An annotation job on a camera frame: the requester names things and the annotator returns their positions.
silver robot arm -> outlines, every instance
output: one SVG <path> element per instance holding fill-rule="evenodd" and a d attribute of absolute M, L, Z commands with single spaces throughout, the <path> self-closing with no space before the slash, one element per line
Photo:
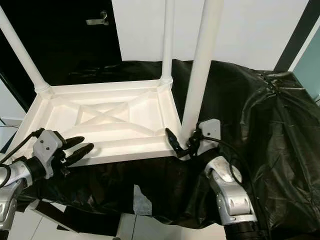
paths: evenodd
<path fill-rule="evenodd" d="M 44 130 L 43 128 L 36 132 L 33 132 L 36 134 L 32 135 L 32 137 L 37 137 L 37 141 L 33 145 L 31 158 L 27 159 L 21 156 L 10 165 L 3 164 L 18 150 L 16 148 L 1 160 L 0 231 L 2 232 L 8 232 L 12 227 L 17 209 L 17 198 L 23 189 L 30 187 L 38 180 L 51 178 L 55 174 L 55 170 L 67 176 L 70 173 L 68 166 L 82 159 L 94 147 L 92 143 L 89 143 L 66 157 L 64 150 L 81 143 L 85 139 L 84 137 L 63 139 L 57 131 Z"/>
<path fill-rule="evenodd" d="M 232 166 L 235 177 L 241 182 L 239 170 Z M 247 192 L 233 178 L 229 163 L 223 156 L 211 160 L 204 169 L 211 188 L 216 194 L 216 203 L 222 225 L 241 222 L 257 222 L 255 211 Z"/>

door handle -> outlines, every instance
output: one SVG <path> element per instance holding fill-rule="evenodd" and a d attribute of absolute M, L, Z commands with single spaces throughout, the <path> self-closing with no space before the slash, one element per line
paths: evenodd
<path fill-rule="evenodd" d="M 107 11 L 103 10 L 100 12 L 100 16 L 101 18 L 99 19 L 87 19 L 85 20 L 87 25 L 105 25 L 108 26 L 109 22 L 108 22 L 108 15 L 107 15 Z"/>

black cable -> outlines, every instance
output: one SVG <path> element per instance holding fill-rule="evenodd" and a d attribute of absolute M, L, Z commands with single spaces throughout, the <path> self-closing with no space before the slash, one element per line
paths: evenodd
<path fill-rule="evenodd" d="M 217 142 L 217 143 L 220 143 L 221 145 L 225 145 L 226 147 L 230 148 L 238 156 L 238 158 L 239 158 L 238 160 L 239 160 L 240 164 L 243 167 L 245 167 L 245 170 L 247 171 L 254 202 L 255 202 L 256 205 L 259 206 L 260 210 L 263 213 L 263 217 L 264 217 L 264 220 L 265 220 L 265 223 L 266 223 L 266 226 L 267 226 L 269 239 L 271 239 L 271 229 L 270 229 L 270 226 L 269 226 L 269 223 L 268 223 L 268 216 L 267 216 L 265 210 L 263 209 L 263 207 L 262 207 L 262 205 L 261 205 L 261 203 L 259 201 L 259 198 L 256 195 L 256 191 L 255 191 L 254 184 L 253 184 L 253 181 L 252 181 L 251 172 L 249 170 L 249 166 L 248 166 L 247 162 L 245 161 L 245 158 L 231 144 L 229 144 L 229 143 L 227 143 L 227 142 L 225 142 L 223 140 L 220 140 L 220 139 L 217 139 L 217 138 L 213 138 L 213 137 L 209 137 L 209 136 L 203 136 L 203 139 L 204 140 L 213 141 L 213 142 Z M 231 175 L 234 178 L 234 180 L 236 181 L 236 183 L 243 187 L 243 184 L 235 176 L 234 169 L 232 167 L 233 166 L 233 164 L 232 164 L 233 160 L 234 160 L 234 158 L 232 158 L 229 161 L 229 168 L 230 168 Z"/>
<path fill-rule="evenodd" d="M 29 134 L 18 146 L 15 147 L 11 152 L 9 152 L 3 159 L 0 160 L 0 164 L 3 164 L 5 161 L 7 161 L 13 154 L 15 154 L 16 151 L 18 151 L 23 145 L 25 145 L 26 142 L 32 137 L 32 133 Z"/>
<path fill-rule="evenodd" d="M 16 128 L 16 129 L 19 128 L 18 126 L 13 126 L 13 125 L 3 125 L 3 126 L 0 126 L 0 128 L 3 128 L 3 127 L 10 127 L 10 128 Z"/>
<path fill-rule="evenodd" d="M 0 168 L 5 168 L 6 169 L 6 176 L 5 179 L 3 180 L 3 182 L 0 184 L 0 188 L 2 188 L 4 185 L 7 184 L 7 182 L 10 179 L 11 176 L 11 168 L 8 165 L 5 164 L 0 164 Z"/>
<path fill-rule="evenodd" d="M 13 149 L 3 159 L 0 160 L 0 164 L 3 164 L 5 161 L 7 161 L 13 154 L 15 154 L 16 151 L 18 151 L 23 145 L 25 145 L 31 137 L 38 138 L 44 130 L 44 128 L 40 128 L 39 130 L 31 132 L 18 146 L 15 147 L 15 149 Z"/>

black plastic sheet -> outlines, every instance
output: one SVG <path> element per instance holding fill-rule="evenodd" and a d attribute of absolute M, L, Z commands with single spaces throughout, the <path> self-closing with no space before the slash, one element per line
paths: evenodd
<path fill-rule="evenodd" d="M 172 63 L 172 93 L 180 119 L 191 67 L 190 61 Z M 136 81 L 160 75 L 161 62 L 127 61 L 72 72 L 68 81 Z M 221 121 L 222 139 L 244 155 L 272 235 L 284 239 L 319 231 L 320 108 L 295 76 L 212 61 L 199 120 L 211 118 Z M 223 146 L 219 151 L 227 159 L 232 156 Z M 55 175 L 28 188 L 23 198 L 45 198 L 94 213 L 133 213 L 133 189 L 138 185 L 161 222 L 203 228 L 220 221 L 203 174 L 216 155 L 211 150 L 190 161 L 164 157 L 76 167 L 67 180 Z M 249 186 L 242 166 L 237 167 Z"/>

black door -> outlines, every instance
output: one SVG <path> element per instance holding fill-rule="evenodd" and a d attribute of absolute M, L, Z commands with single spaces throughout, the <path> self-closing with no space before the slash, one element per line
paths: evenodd
<path fill-rule="evenodd" d="M 50 85 L 70 84 L 68 75 L 81 68 L 99 68 L 121 62 L 111 0 L 1 0 L 0 5 Z M 86 22 L 102 19 L 105 14 L 105 24 L 88 25 Z M 3 52 L 8 55 L 6 59 L 14 59 L 2 34 L 0 38 L 0 48 L 6 48 Z M 9 77 L 17 75 L 12 71 L 21 65 L 14 60 L 11 64 L 7 60 L 4 62 L 3 56 L 1 58 L 0 69 L 4 76 L 8 76 L 7 84 L 22 88 L 24 92 L 33 91 L 26 90 L 32 86 L 30 83 L 24 84 L 25 81 L 17 76 Z M 18 91 L 18 95 L 28 99 L 23 92 Z"/>

